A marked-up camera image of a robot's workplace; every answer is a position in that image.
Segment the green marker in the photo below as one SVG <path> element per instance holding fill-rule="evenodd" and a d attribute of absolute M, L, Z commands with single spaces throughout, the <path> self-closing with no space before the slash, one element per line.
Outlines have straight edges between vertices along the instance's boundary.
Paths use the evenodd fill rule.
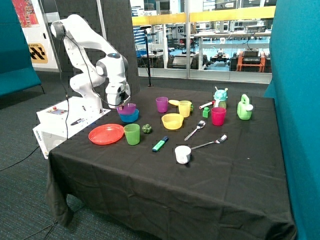
<path fill-rule="evenodd" d="M 153 148 L 152 148 L 152 152 L 158 152 L 159 149 L 165 145 L 165 143 L 169 140 L 169 138 L 167 136 L 165 136 L 164 138 L 162 138 L 162 140 L 160 140 Z"/>

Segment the yellow railing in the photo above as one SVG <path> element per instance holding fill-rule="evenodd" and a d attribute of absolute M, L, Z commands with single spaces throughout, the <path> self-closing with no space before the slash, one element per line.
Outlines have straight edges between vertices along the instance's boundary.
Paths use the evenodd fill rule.
<path fill-rule="evenodd" d="M 269 19 L 275 15 L 275 6 L 246 7 L 239 9 L 191 12 L 190 22 L 207 21 L 231 21 L 231 20 L 250 20 L 250 19 Z M 156 16 L 135 16 L 132 18 L 133 26 L 141 25 L 160 25 L 185 23 L 187 16 L 185 13 L 165 14 Z"/>

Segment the yellow bowl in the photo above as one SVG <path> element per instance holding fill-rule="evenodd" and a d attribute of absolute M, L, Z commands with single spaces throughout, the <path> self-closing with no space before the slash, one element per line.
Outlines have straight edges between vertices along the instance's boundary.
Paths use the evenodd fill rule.
<path fill-rule="evenodd" d="M 184 121 L 184 116 L 178 113 L 168 113 L 162 118 L 163 125 L 166 129 L 176 130 L 181 128 Z"/>

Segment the toy watering can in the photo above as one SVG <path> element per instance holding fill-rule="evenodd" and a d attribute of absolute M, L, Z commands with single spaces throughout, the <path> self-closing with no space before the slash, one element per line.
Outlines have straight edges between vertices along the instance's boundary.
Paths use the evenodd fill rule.
<path fill-rule="evenodd" d="M 249 120 L 251 118 L 252 110 L 254 106 L 250 104 L 250 100 L 247 95 L 243 94 L 241 101 L 238 103 L 236 113 L 241 120 Z"/>

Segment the green toy pepper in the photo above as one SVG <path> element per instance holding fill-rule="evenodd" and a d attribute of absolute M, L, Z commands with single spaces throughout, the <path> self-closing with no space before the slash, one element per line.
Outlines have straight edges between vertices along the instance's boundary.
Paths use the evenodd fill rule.
<path fill-rule="evenodd" d="M 149 124 L 143 125 L 142 126 L 142 131 L 145 134 L 150 134 L 152 132 L 152 127 Z"/>

